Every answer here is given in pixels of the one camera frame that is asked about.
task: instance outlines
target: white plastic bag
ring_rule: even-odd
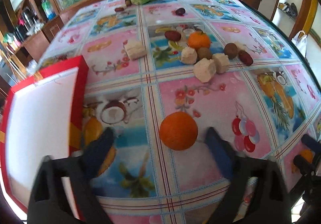
[[[296,36],[293,37],[293,39],[292,39],[292,43],[299,49],[300,53],[303,55],[304,58],[307,54],[307,37],[308,36],[302,30],[302,31],[299,31],[296,34]]]

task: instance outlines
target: tofu cube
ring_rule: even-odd
[[[124,45],[124,48],[130,60],[138,59],[147,54],[142,42],[138,40],[128,40],[127,44]]]
[[[197,60],[196,50],[186,46],[181,53],[181,62],[184,64],[195,64],[196,60]]]
[[[225,73],[230,67],[229,57],[223,53],[215,53],[212,56],[215,62],[216,72],[218,74]]]
[[[208,83],[216,73],[214,60],[203,58],[194,65],[194,75],[202,83]]]

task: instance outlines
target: plastic bottle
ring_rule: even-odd
[[[49,20],[56,16],[56,13],[54,12],[49,0],[41,0],[41,6]]]

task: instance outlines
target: patterned tablecloth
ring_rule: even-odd
[[[159,0],[116,14],[123,4],[105,0],[80,9],[41,58],[46,66],[82,54],[89,66],[83,126],[119,133],[108,169],[91,181],[114,223],[197,224],[210,216],[229,183],[203,142],[209,126],[248,156],[274,156],[290,190],[301,176],[291,163],[305,148],[302,135],[320,136],[321,102],[287,41],[238,0]],[[176,16],[181,7],[186,14]],[[237,42],[254,64],[234,59],[227,73],[200,83],[193,66],[179,61],[197,29],[210,36],[212,53]],[[168,30],[182,32],[182,40],[168,41]],[[142,41],[147,56],[129,60],[124,45],[131,38]],[[193,116],[199,128],[185,151],[168,149],[158,135],[162,120],[176,111]]]

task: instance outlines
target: table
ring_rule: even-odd
[[[196,224],[208,218],[228,188],[203,142],[209,126],[247,156],[274,156],[291,190],[301,177],[292,160],[305,149],[302,135],[318,139],[321,133],[320,92],[297,49],[238,0],[159,0],[116,14],[123,4],[105,0],[80,9],[40,60],[47,66],[81,54],[89,66],[83,128],[118,133],[107,170],[90,183],[113,222]],[[184,16],[174,13],[180,7]],[[193,66],[179,61],[197,29],[211,38],[212,53],[237,43],[253,65],[236,58],[227,73],[200,83]],[[182,40],[168,41],[168,30],[181,32]],[[132,38],[142,41],[147,56],[129,60],[124,45]],[[193,116],[199,127],[185,151],[168,149],[158,135],[162,120],[176,111]],[[249,180],[238,218],[254,185]]]

